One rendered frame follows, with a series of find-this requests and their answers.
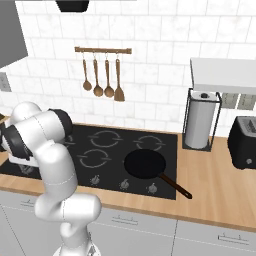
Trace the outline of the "grey drawer front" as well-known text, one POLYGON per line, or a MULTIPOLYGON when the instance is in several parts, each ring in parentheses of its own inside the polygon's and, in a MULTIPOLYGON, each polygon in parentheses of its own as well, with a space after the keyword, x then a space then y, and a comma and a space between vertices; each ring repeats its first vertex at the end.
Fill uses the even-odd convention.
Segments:
POLYGON ((8 207, 11 209, 19 209, 33 212, 34 207, 25 207, 20 205, 20 201, 27 201, 29 199, 32 202, 36 202, 37 197, 26 194, 0 191, 0 204, 3 205, 4 207, 8 207))
POLYGON ((172 256, 256 256, 256 233, 178 220, 172 256), (250 245, 220 241, 218 235, 241 236, 250 245))
POLYGON ((171 256, 176 221, 103 208, 88 225, 102 256, 171 256))

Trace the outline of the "black frying pan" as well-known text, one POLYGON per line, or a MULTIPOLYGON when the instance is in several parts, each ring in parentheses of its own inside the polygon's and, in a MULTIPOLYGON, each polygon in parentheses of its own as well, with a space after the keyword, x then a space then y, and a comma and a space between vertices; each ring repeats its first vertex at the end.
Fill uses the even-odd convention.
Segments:
POLYGON ((124 159, 125 170, 133 177, 139 179, 161 178, 179 193, 188 199, 192 194, 170 179, 165 173, 165 158, 157 151, 150 149, 136 149, 128 153, 124 159))

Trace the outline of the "white wall shelf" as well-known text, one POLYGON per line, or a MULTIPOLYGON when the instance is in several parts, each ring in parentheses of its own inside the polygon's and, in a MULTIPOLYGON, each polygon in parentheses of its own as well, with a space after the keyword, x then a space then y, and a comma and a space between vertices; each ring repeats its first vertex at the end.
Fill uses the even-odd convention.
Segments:
POLYGON ((256 95, 256 60, 191 58, 190 69, 194 90, 256 95))

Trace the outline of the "black glass hob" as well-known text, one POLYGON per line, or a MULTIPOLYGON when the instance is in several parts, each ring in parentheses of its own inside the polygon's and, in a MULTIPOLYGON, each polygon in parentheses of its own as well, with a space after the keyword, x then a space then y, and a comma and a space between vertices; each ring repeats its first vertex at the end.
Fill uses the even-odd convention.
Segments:
POLYGON ((111 191, 146 195, 174 200, 176 190, 162 179, 137 179, 124 169, 124 159, 136 149, 150 149, 160 153, 166 161, 165 174, 176 178, 178 137, 175 134, 144 132, 125 129, 103 128, 75 124, 71 135, 65 138, 76 169, 80 186, 111 191), (100 182, 92 185, 90 180, 98 175, 100 182), (127 179, 129 187, 120 188, 127 179), (151 194, 148 187, 154 183, 157 192, 151 194))

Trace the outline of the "grey wall socket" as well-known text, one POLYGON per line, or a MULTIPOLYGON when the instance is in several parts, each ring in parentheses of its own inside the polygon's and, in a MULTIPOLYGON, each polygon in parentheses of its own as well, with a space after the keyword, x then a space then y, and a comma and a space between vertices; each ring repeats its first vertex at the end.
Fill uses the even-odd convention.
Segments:
POLYGON ((11 92, 11 87, 5 72, 0 72, 0 90, 4 92, 11 92))

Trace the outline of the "grey cupboard door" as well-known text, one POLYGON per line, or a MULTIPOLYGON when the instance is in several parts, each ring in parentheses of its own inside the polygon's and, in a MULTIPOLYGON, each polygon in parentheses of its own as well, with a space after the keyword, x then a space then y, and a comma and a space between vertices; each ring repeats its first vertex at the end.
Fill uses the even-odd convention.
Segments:
POLYGON ((26 256, 53 256, 61 246, 58 223, 42 221, 32 211, 3 210, 26 256))

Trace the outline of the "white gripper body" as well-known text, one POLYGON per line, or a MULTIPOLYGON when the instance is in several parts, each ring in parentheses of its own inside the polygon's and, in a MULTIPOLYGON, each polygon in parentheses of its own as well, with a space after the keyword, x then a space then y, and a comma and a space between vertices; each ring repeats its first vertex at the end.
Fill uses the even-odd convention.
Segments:
POLYGON ((15 164, 32 166, 32 167, 38 166, 38 163, 34 157, 30 157, 28 160, 26 160, 26 159, 17 158, 15 156, 12 156, 11 154, 8 154, 8 159, 11 163, 15 163, 15 164))

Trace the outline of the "black extractor hood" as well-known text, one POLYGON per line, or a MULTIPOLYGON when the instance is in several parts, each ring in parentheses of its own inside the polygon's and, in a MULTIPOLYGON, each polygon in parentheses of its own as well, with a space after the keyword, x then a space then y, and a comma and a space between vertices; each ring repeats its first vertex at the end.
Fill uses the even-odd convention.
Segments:
POLYGON ((83 13, 89 6, 89 0, 56 0, 61 12, 83 13))

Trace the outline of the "grey wall cupboard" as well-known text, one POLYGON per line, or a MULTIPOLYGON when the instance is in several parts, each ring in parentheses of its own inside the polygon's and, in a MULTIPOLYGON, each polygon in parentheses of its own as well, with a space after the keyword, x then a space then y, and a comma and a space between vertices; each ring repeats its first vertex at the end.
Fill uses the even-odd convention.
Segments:
POLYGON ((0 0, 0 69, 27 56, 16 4, 0 0))

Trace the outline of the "wooden utensil rail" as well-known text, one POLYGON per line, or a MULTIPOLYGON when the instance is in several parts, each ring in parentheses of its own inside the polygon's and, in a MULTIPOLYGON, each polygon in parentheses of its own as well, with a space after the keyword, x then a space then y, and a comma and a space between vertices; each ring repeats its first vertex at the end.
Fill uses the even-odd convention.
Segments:
POLYGON ((131 48, 84 48, 84 47, 74 47, 75 52, 90 52, 90 53, 114 53, 114 54, 132 54, 131 48))

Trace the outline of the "small wooden spoon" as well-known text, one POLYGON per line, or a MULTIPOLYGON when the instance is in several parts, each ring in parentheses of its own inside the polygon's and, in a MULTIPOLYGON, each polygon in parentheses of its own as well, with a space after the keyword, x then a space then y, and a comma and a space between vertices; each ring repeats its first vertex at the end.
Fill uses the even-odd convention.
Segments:
MULTIPOLYGON (((84 75, 87 75, 86 61, 83 61, 83 68, 84 68, 84 75)), ((90 91, 92 89, 92 85, 88 81, 88 79, 85 79, 83 83, 83 88, 87 91, 90 91)))

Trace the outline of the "white paper towel roll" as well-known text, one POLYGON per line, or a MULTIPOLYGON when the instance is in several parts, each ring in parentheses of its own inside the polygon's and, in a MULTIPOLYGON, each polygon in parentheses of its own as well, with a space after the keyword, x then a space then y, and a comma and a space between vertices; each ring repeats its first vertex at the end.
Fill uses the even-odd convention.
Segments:
POLYGON ((213 93, 192 93, 185 136, 185 143, 189 147, 202 149, 207 145, 216 100, 213 93))

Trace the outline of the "wooden spatula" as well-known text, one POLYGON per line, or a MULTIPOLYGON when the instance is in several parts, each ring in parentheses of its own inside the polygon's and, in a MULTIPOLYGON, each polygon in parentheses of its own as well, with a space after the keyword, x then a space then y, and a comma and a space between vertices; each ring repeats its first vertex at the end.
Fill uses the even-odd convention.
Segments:
POLYGON ((117 75, 117 88, 114 93, 114 100, 119 102, 124 102, 124 92, 120 86, 120 60, 116 59, 116 75, 117 75))

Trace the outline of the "black toaster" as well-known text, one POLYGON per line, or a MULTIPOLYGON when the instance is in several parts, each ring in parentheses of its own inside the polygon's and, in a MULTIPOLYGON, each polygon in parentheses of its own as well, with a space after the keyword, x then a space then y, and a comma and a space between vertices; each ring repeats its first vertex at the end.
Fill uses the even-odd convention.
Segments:
POLYGON ((256 117, 237 116, 227 144, 234 167, 256 169, 256 117))

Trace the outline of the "wooden ladle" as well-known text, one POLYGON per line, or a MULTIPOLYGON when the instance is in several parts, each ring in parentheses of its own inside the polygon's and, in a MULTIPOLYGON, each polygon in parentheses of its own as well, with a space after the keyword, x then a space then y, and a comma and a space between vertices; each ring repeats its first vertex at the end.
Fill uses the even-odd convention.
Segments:
MULTIPOLYGON (((97 60, 93 60, 94 65, 94 74, 95 74, 95 80, 98 80, 98 63, 97 60)), ((96 86, 94 87, 94 95, 97 97, 101 97, 103 95, 103 89, 100 87, 99 82, 96 82, 96 86)))
POLYGON ((110 79, 109 79, 109 61, 105 60, 105 70, 106 70, 106 79, 107 79, 107 86, 104 90, 104 94, 106 97, 113 97, 114 96, 114 90, 110 86, 110 79))

